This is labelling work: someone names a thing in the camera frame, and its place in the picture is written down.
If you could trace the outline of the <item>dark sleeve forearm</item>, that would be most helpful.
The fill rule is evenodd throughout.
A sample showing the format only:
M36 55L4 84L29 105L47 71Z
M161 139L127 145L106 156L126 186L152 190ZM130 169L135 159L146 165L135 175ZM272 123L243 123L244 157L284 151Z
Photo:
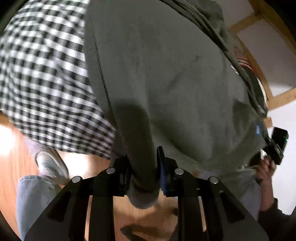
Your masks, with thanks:
M269 240L295 240L295 209L291 215L287 215L278 208L278 199L273 197L271 180L263 180L260 188L261 208L258 222Z

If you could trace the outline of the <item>person's right hand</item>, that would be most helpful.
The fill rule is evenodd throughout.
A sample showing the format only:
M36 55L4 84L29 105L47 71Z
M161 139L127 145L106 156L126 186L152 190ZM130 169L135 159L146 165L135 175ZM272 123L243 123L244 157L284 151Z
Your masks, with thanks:
M276 164L270 156L265 156L255 167L256 180L260 184L270 183L276 170Z

